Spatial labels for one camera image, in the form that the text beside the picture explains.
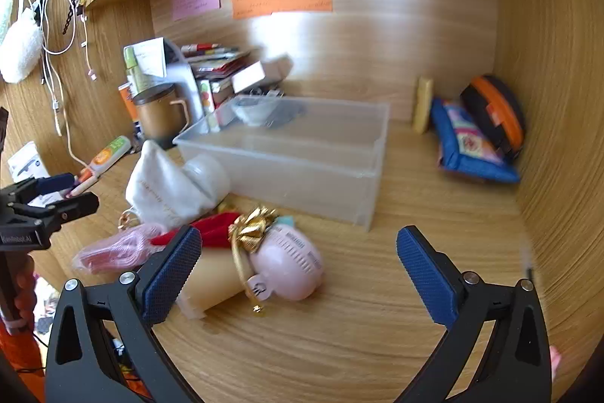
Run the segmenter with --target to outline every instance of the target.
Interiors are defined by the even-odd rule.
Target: mug lid
[[[172,91],[174,91],[174,89],[176,89],[176,84],[172,82],[164,82],[164,84],[158,84],[157,86],[153,86],[141,91],[132,98],[132,102],[135,105],[144,105],[170,94]]]

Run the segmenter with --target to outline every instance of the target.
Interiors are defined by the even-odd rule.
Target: mug handle
[[[170,101],[171,105],[182,105],[182,111],[185,114],[185,126],[180,129],[180,131],[178,133],[183,132],[184,130],[188,129],[188,126],[191,125],[191,119],[189,118],[189,114],[188,114],[188,107],[186,106],[186,101],[184,99],[175,99],[174,101]]]

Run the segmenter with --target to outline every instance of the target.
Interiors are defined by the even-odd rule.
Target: orange stripe
[[[501,125],[503,125],[503,129],[507,134],[508,139],[510,140],[510,145],[512,149],[516,152],[520,150],[522,147],[522,139],[524,138],[524,134],[522,132],[522,127],[516,118],[516,114],[510,104],[507,102],[505,97],[502,96],[497,88],[490,84],[483,77],[477,77],[472,79],[471,84],[476,88],[485,99],[493,104],[496,110],[499,112],[499,118],[501,119]]]

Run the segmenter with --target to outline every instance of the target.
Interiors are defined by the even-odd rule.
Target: plastic wrapper
[[[151,239],[168,232],[160,224],[141,224],[131,229],[120,231],[115,236],[101,239],[74,257],[75,269],[87,273],[123,272],[143,264],[149,257],[165,246],[151,244]]]

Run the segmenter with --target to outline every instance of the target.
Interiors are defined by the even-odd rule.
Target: beige cup
[[[247,255],[242,254],[241,258],[246,267],[246,278],[250,278],[254,273]],[[242,290],[231,250],[205,248],[182,287],[176,303],[187,318],[196,320],[203,318],[207,309]]]
[[[176,97],[175,84],[158,84],[132,98],[147,139],[162,149],[173,146],[172,139],[191,123],[186,101]]]

